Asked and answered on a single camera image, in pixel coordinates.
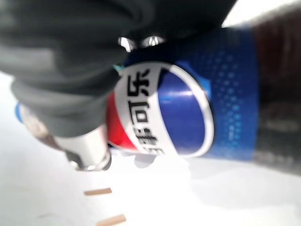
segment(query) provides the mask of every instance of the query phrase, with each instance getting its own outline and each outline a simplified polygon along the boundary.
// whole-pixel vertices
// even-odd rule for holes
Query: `red white blue logo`
[[[214,139],[210,104],[200,84],[182,68],[144,62],[121,71],[109,98],[108,139],[131,152],[196,157]]]

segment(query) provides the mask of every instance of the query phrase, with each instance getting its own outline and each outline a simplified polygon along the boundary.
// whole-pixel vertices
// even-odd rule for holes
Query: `small wooden piece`
[[[93,191],[86,191],[86,192],[84,192],[84,194],[86,196],[98,195],[98,194],[110,194],[110,193],[112,193],[112,190],[110,188],[97,189],[97,190],[93,190]]]
[[[96,226],[114,226],[117,224],[124,223],[124,222],[126,222],[126,220],[127,220],[126,217],[123,214],[121,214],[121,215],[100,221],[96,224]]]

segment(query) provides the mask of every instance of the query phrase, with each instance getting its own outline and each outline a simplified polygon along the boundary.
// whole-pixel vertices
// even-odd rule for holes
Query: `white table surface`
[[[108,172],[76,172],[17,121],[11,81],[0,74],[1,226],[93,226],[122,213],[131,226],[301,225],[301,178],[251,164],[161,157],[139,169],[114,156]]]

